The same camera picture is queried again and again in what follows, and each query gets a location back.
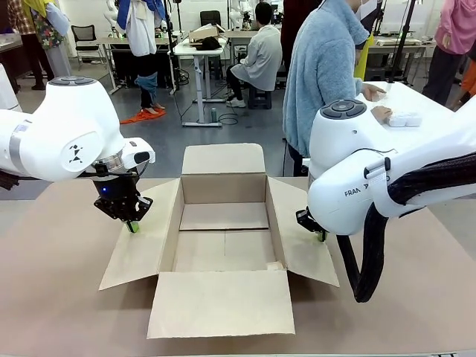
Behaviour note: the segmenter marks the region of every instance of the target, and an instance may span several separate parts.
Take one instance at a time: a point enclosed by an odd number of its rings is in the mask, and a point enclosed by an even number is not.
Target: blue fleece jacket
[[[324,0],[301,26],[292,51],[283,104],[288,143],[309,157],[312,122],[334,100],[353,99],[362,82],[353,77],[356,45],[369,33],[345,0]]]

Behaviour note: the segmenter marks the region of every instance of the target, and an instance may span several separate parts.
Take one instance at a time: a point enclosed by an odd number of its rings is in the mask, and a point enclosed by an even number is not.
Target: white shoe
[[[226,102],[226,106],[230,106],[231,108],[246,108],[246,103],[244,100],[233,98],[232,100]]]

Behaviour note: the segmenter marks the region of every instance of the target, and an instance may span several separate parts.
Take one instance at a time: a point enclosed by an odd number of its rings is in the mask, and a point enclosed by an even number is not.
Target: black pants
[[[30,63],[31,71],[35,76],[36,84],[43,84],[42,67],[48,76],[48,80],[52,80],[54,78],[53,71],[51,70],[48,58],[46,57],[45,50],[43,50],[43,47],[39,44],[36,34],[32,33],[30,35],[22,35],[22,42],[27,54],[28,62]]]
[[[454,76],[460,67],[461,57],[461,54],[449,54],[437,46],[431,59],[428,82],[423,89],[423,95],[442,106],[446,105]]]
[[[141,77],[148,77],[151,74],[154,74],[157,71],[155,67],[155,55],[147,54],[146,56],[140,56],[137,58],[137,69],[138,75]],[[141,107],[142,108],[152,108],[153,106],[152,98],[150,93],[145,89],[141,88]]]
[[[236,78],[233,73],[231,73],[232,68],[233,68],[233,66],[231,65],[226,70],[226,81],[230,85],[231,90],[233,91],[235,97],[238,100],[243,100],[243,95],[241,93],[241,83],[239,82],[239,79]]]
[[[289,154],[294,161],[292,175],[294,177],[307,176],[307,172],[303,171],[303,157],[301,154],[288,143]]]

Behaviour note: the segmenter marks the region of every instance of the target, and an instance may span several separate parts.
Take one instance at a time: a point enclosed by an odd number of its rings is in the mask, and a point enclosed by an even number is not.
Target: bottle
[[[216,108],[211,109],[211,122],[216,123]]]

